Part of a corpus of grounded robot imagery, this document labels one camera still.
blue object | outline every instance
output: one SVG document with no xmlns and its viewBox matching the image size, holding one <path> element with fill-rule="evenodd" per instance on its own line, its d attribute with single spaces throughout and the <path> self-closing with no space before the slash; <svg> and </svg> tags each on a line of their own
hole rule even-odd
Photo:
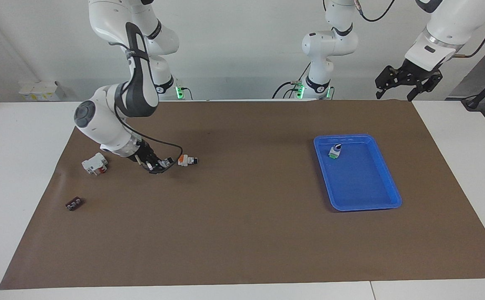
<svg viewBox="0 0 485 300">
<path fill-rule="evenodd" d="M 329 150 L 342 144 L 341 156 Z M 340 211 L 398 208 L 402 199 L 370 135 L 326 135 L 314 140 L 329 199 Z"/>
</svg>

green led light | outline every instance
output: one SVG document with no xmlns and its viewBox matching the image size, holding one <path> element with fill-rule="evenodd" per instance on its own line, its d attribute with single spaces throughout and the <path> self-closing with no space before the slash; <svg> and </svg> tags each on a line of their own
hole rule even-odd
<svg viewBox="0 0 485 300">
<path fill-rule="evenodd" d="M 176 87 L 176 93 L 178 99 L 183 99 L 185 94 L 183 94 L 183 90 L 180 87 Z"/>
<path fill-rule="evenodd" d="M 303 99 L 304 92 L 305 92 L 305 87 L 302 85 L 302 87 L 298 90 L 298 93 L 296 94 L 296 97 L 298 99 Z"/>
</svg>

white box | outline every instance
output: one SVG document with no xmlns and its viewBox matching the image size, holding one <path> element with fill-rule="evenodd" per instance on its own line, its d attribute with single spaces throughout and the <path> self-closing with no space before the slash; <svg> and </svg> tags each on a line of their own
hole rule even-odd
<svg viewBox="0 0 485 300">
<path fill-rule="evenodd" d="M 65 92 L 57 82 L 27 83 L 19 93 L 25 101 L 63 101 L 65 97 Z"/>
</svg>

black clamp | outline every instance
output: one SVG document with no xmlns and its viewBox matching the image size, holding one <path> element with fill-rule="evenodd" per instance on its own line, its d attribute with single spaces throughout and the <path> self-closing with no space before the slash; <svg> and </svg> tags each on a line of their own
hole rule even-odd
<svg viewBox="0 0 485 300">
<path fill-rule="evenodd" d="M 407 95 L 408 101 L 413 101 L 418 94 L 430 93 L 442 80 L 442 73 L 439 70 L 440 65 L 442 63 L 433 70 L 426 71 L 406 59 L 404 64 L 398 69 L 387 66 L 376 78 L 376 87 L 381 90 L 376 93 L 376 97 L 381 99 L 386 91 L 401 85 L 415 86 Z"/>
<path fill-rule="evenodd" d="M 128 159 L 133 162 L 140 162 L 141 166 L 150 174 L 162 174 L 174 164 L 174 160 L 171 157 L 165 160 L 157 157 L 154 150 L 145 140 L 137 142 L 137 146 L 139 146 L 137 152 L 129 156 Z"/>
</svg>

white plastic part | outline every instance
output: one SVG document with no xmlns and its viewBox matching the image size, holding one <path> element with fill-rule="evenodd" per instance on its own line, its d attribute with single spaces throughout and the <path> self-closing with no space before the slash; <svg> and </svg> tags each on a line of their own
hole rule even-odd
<svg viewBox="0 0 485 300">
<path fill-rule="evenodd" d="M 198 159 L 196 157 L 190 157 L 187 154 L 182 155 L 177 164 L 181 167 L 188 167 L 189 165 L 196 165 L 198 163 Z"/>
<path fill-rule="evenodd" d="M 455 53 L 455 48 L 437 45 L 431 42 L 423 32 L 418 36 L 405 57 L 424 70 L 431 71 L 439 63 L 449 61 Z"/>
<path fill-rule="evenodd" d="M 332 79 L 334 65 L 331 56 L 349 55 L 354 53 L 359 44 L 359 38 L 353 31 L 346 36 L 340 36 L 340 32 L 346 32 L 352 25 L 352 19 L 356 12 L 353 0 L 329 0 L 327 2 L 326 20 L 334 28 L 331 31 L 319 31 L 307 34 L 302 41 L 302 50 L 311 59 L 309 79 L 320 85 L 325 85 Z M 323 99 L 327 95 L 327 88 L 316 90 L 303 78 L 305 99 Z"/>
<path fill-rule="evenodd" d="M 328 156 L 332 159 L 338 159 L 338 157 L 341 155 L 341 149 L 342 149 L 341 144 L 334 145 L 329 151 Z"/>
<path fill-rule="evenodd" d="M 25 101 L 63 101 L 65 92 L 57 82 L 27 82 L 19 94 Z"/>
<path fill-rule="evenodd" d="M 103 90 L 99 89 L 96 93 L 103 95 Z M 101 149 L 116 154 L 128 144 L 132 135 L 122 126 L 107 105 L 101 104 L 95 97 L 96 94 L 90 99 L 95 104 L 94 117 L 85 128 L 78 127 L 78 129 L 94 142 L 101 144 Z"/>
<path fill-rule="evenodd" d="M 184 100 L 185 95 L 179 96 L 177 87 L 181 88 L 183 84 L 179 78 L 176 78 L 170 72 L 170 67 L 166 60 L 159 56 L 150 56 L 150 66 L 151 66 L 151 73 L 153 74 L 153 80 L 155 84 L 162 85 L 167 82 L 170 82 L 173 78 L 173 84 L 168 90 L 164 90 L 162 87 L 157 87 L 157 92 L 159 93 L 160 101 L 168 101 L 168 100 Z"/>
<path fill-rule="evenodd" d="M 444 0 L 405 57 L 431 71 L 439 63 L 452 59 L 484 23 L 485 1 Z"/>
<path fill-rule="evenodd" d="M 107 171 L 108 162 L 101 153 L 96 153 L 93 158 L 84 161 L 81 165 L 87 173 L 98 176 Z"/>
<path fill-rule="evenodd" d="M 441 42 L 466 44 L 485 23 L 485 0 L 444 0 L 431 14 L 428 32 Z"/>
<path fill-rule="evenodd" d="M 326 21 L 334 27 L 345 32 L 353 22 L 355 4 L 353 0 L 326 0 Z"/>
<path fill-rule="evenodd" d="M 118 0 L 92 0 L 88 5 L 90 26 L 107 42 L 129 47 L 126 24 L 132 21 L 131 11 Z"/>
<path fill-rule="evenodd" d="M 132 6 L 133 22 L 141 29 L 144 36 L 150 36 L 159 24 L 159 20 L 150 5 Z M 177 34 L 161 23 L 161 32 L 153 39 L 147 39 L 148 53 L 150 55 L 169 55 L 179 50 Z"/>
</svg>

